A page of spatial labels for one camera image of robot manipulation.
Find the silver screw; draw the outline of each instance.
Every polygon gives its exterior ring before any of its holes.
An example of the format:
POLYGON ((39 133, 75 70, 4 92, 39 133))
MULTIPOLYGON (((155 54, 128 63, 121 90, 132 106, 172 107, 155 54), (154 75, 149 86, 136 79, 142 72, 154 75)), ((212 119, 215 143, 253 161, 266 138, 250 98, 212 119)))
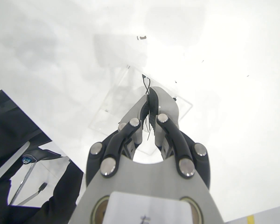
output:
POLYGON ((102 150, 103 144, 101 142, 97 142, 93 144, 90 148, 90 153, 92 155, 97 155, 102 150))
POLYGON ((164 113, 158 115, 158 120, 162 123, 165 123, 168 120, 168 116, 164 113))
POLYGON ((195 149, 197 155, 199 155, 201 157, 204 157, 207 154, 206 147, 200 143, 196 143, 194 145, 194 149, 195 149))
POLYGON ((178 166, 182 174, 189 178, 192 177, 195 173, 194 163, 188 158, 180 159, 178 166))
POLYGON ((104 176, 110 175, 114 171, 115 166, 116 166, 116 161, 114 158, 112 157, 105 158, 101 163, 101 167, 100 167, 101 174, 104 176))
POLYGON ((120 132, 124 127, 125 127, 126 123, 120 123, 118 126, 118 131, 120 132))
POLYGON ((137 118, 132 118, 129 123, 131 124, 131 126, 136 127, 139 125, 140 121, 137 118))

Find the white surface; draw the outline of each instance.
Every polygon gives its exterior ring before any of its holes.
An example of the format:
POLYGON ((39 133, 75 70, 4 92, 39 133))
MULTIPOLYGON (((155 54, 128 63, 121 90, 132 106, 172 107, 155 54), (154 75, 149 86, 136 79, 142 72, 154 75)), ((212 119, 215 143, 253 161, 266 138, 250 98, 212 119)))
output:
POLYGON ((0 0, 0 87, 83 170, 122 64, 193 103, 225 221, 280 206, 280 0, 0 0))
POLYGON ((192 210, 187 202, 114 191, 110 195, 103 224, 119 222, 193 224, 192 210))

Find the clear acrylic box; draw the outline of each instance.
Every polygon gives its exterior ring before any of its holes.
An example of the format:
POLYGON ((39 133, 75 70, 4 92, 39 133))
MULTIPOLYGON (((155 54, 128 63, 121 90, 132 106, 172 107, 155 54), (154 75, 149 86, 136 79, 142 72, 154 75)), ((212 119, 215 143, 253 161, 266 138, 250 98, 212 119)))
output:
MULTIPOLYGON (((100 109, 97 111, 94 119, 90 123, 89 128, 99 131, 106 136, 117 130, 118 123, 122 117, 146 93, 142 74, 145 75, 145 73, 142 73, 132 66, 123 67, 119 71, 113 87, 109 90, 100 109)), ((181 121, 193 105, 181 96, 178 96, 175 93, 174 88, 167 88, 150 76, 146 76, 146 78, 144 78, 147 87, 149 85, 148 78, 150 79, 150 86, 159 86, 167 91, 172 98, 176 98, 176 103, 179 108, 178 121, 181 121)), ((146 125, 149 127, 148 118, 146 119, 146 125)), ((144 125, 143 131, 149 132, 149 128, 147 129, 146 125, 144 125)))

